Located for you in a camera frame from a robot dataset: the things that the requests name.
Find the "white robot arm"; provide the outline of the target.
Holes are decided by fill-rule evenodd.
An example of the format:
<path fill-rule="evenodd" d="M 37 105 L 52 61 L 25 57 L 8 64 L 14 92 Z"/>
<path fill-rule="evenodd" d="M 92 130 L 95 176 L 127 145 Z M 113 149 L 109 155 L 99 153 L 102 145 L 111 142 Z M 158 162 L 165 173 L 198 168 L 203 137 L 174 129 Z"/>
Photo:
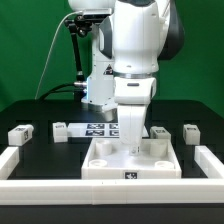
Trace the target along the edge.
<path fill-rule="evenodd" d="M 82 103 L 118 118 L 121 145 L 140 151 L 147 107 L 156 93 L 160 60 L 184 43 L 175 0 L 68 0 L 74 31 L 92 34 L 92 69 Z"/>

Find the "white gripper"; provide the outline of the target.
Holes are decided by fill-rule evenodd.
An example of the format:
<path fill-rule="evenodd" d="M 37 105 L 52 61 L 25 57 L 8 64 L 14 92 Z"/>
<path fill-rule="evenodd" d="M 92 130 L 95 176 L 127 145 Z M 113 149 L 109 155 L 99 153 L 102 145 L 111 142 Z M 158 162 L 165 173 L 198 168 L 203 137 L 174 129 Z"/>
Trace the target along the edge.
<path fill-rule="evenodd" d="M 131 156 L 139 154 L 146 112 L 147 107 L 142 105 L 119 105 L 117 108 L 120 140 L 130 146 Z"/>

